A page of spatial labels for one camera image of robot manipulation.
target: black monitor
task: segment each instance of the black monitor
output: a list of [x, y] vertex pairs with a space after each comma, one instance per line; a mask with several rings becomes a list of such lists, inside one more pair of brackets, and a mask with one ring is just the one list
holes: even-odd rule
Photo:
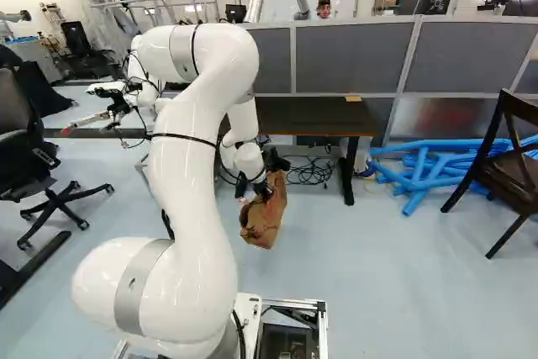
[[244, 4], [227, 4], [226, 19], [228, 23], [243, 23], [246, 16], [246, 6]]

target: black chair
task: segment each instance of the black chair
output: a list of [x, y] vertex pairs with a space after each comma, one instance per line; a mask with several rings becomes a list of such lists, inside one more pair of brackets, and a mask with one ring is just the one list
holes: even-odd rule
[[[509, 138], [514, 149], [490, 157], [488, 154], [497, 137], [503, 117], [506, 119]], [[488, 259], [501, 249], [529, 216], [538, 214], [538, 190], [536, 189], [538, 161], [525, 154], [525, 152], [538, 149], [538, 144], [521, 146], [518, 132], [514, 127], [514, 117], [538, 126], [538, 107], [502, 90], [477, 157], [462, 183], [440, 209], [443, 213], [448, 212], [471, 183], [478, 181], [489, 189], [489, 200], [500, 198], [520, 215], [486, 254]]]
[[112, 50], [94, 50], [80, 21], [60, 24], [71, 55], [64, 56], [75, 78], [99, 78], [119, 75], [119, 64], [113, 61]]
[[44, 141], [41, 119], [8, 69], [0, 69], [0, 99], [0, 200], [18, 203], [23, 198], [43, 191], [49, 199], [31, 209], [21, 210], [21, 216], [27, 220], [31, 220], [35, 213], [42, 214], [17, 241], [18, 247], [21, 250], [30, 248], [30, 237], [56, 209], [75, 221], [79, 229], [87, 229], [88, 222], [78, 217], [66, 203], [101, 191], [112, 193], [113, 187], [103, 184], [74, 193], [80, 185], [71, 181], [60, 193], [52, 191], [50, 186], [55, 179], [50, 176], [50, 170], [60, 165], [55, 157], [56, 146]]

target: person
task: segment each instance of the person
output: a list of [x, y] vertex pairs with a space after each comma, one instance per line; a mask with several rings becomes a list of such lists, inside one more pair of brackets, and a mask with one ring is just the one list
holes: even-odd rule
[[318, 7], [318, 17], [322, 19], [327, 19], [330, 17], [330, 0], [319, 0]]

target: desk leg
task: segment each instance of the desk leg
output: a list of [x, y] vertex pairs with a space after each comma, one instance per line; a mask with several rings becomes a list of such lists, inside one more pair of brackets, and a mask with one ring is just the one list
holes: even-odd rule
[[353, 197], [353, 187], [351, 185], [351, 179], [353, 178], [353, 166], [355, 165], [356, 149], [359, 145], [359, 137], [350, 137], [347, 143], [347, 155], [338, 159], [338, 166], [340, 167], [340, 180], [342, 183], [342, 192], [344, 193], [344, 203], [347, 206], [355, 204], [355, 198]]
[[60, 248], [71, 236], [70, 231], [61, 231], [49, 241], [20, 271], [14, 271], [8, 264], [0, 261], [0, 309], [19, 291], [38, 269]]

